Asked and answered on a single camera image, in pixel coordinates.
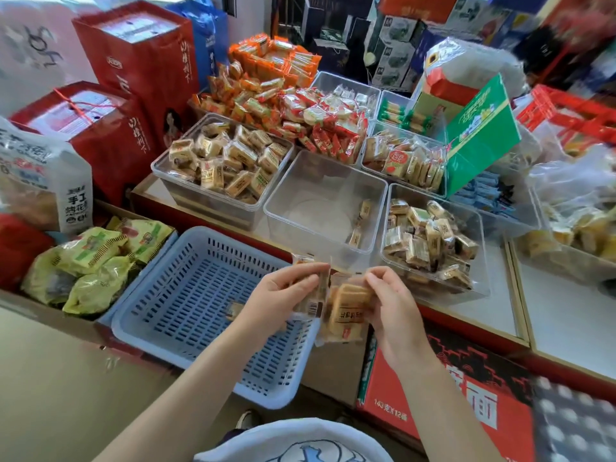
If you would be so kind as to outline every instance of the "hand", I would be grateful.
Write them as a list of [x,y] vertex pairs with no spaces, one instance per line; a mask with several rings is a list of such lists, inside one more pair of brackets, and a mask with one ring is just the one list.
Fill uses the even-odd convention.
[[417,303],[400,277],[390,267],[381,266],[368,269],[365,280],[378,298],[368,319],[396,374],[435,357]]
[[293,307],[319,284],[317,274],[327,270],[327,263],[307,262],[267,274],[252,291],[234,324],[255,332],[260,349],[289,319]]

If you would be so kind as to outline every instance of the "white shirt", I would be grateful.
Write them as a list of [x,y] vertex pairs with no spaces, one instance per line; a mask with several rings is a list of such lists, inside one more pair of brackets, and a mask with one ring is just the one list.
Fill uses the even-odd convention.
[[318,418],[281,420],[252,428],[201,452],[195,462],[393,462],[374,438]]

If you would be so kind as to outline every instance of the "left hand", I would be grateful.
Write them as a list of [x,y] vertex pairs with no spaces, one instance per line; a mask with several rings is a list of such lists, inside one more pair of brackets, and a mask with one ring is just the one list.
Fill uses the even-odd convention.
[[267,274],[254,288],[233,324],[254,332],[261,348],[289,319],[293,307],[319,284],[317,274],[329,268],[325,262],[307,262]]

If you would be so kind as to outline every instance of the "blue gift bag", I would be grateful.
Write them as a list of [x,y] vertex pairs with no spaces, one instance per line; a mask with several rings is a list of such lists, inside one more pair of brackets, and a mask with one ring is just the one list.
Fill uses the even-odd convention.
[[208,76],[218,75],[216,63],[228,63],[227,13],[195,0],[171,3],[166,8],[192,22],[199,86],[209,89]]

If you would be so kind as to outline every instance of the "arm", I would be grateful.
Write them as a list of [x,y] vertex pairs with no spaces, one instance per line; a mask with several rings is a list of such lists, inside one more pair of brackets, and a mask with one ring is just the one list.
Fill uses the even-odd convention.
[[317,286],[315,273],[326,269],[325,263],[305,263],[261,279],[237,319],[95,462],[192,460],[250,358]]
[[502,461],[473,409],[428,343],[410,291],[389,267],[365,276],[378,302],[370,318],[389,366],[396,372],[432,462]]

